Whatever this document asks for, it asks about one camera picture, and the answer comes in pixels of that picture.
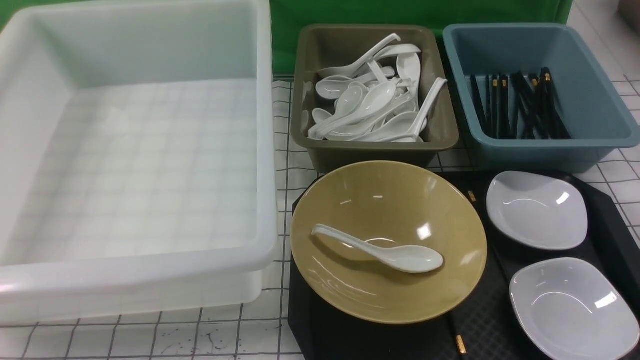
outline black tray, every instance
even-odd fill
[[[574,185],[584,197],[589,231],[584,243],[577,248],[536,250],[500,233],[489,220],[484,205],[489,184],[498,172],[439,174],[472,200],[489,244],[486,268],[476,289],[462,304],[439,318],[413,325],[381,325],[349,316],[329,305],[309,287],[292,256],[289,325],[305,359],[548,359],[519,326],[509,300],[509,283],[516,272],[528,265],[565,256],[583,259],[599,269],[637,317],[640,314],[640,249],[611,198],[573,176],[560,172],[537,173]],[[293,205],[294,211],[298,201]],[[640,359],[640,347],[623,359]]]

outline green cloth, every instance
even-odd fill
[[[36,5],[80,0],[0,0],[0,28]],[[566,24],[572,0],[271,0],[274,74],[293,74],[300,30],[309,24],[413,24],[440,37],[450,24],[557,22]]]

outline bowl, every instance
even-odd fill
[[[486,208],[500,232],[535,249],[572,249],[587,236],[589,221],[582,194],[552,177],[501,172],[491,181]]]
[[[593,265],[559,258],[513,276],[511,304],[531,341],[554,360],[616,360],[638,343],[631,309]]]
[[[403,273],[333,238],[312,236],[316,224],[380,247],[427,246],[444,264]],[[467,198],[440,176],[393,161],[355,163],[313,184],[293,214],[291,250],[322,299],[386,324],[422,322],[456,307],[478,284],[487,256],[484,227]]]

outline teal plastic bin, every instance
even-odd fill
[[[580,35],[558,24],[460,24],[443,33],[459,104],[474,144],[472,158],[480,168],[550,169],[583,172],[620,147],[640,143],[631,112]],[[553,75],[557,111],[572,140],[496,140],[480,126],[470,77],[522,71]],[[509,95],[509,114],[515,95]]]

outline plastic tub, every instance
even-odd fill
[[[0,322],[259,296],[277,240],[269,29],[266,0],[91,1],[11,20]]]
[[[545,168],[582,172],[619,147],[634,147],[640,132],[633,116],[572,28],[557,24],[448,26],[444,44],[481,168]],[[558,112],[573,140],[496,140],[486,136],[474,109],[470,76],[524,74],[548,67]],[[515,96],[509,96],[509,114]]]
[[[400,25],[311,25],[300,33],[296,79],[292,96],[291,136],[296,144],[309,152],[318,172],[329,172],[352,163],[369,160],[393,160],[426,167],[437,152],[458,143],[458,125],[445,86],[432,110],[421,137],[424,143],[333,142],[307,138],[313,126],[310,117],[316,107],[328,108],[330,102],[316,95],[317,71],[325,67],[353,63],[372,46],[391,33],[397,33],[402,44],[413,44],[422,50],[422,78],[419,99],[422,104],[436,78],[444,78],[442,60],[433,33],[419,26]],[[395,65],[395,58],[382,61]]]

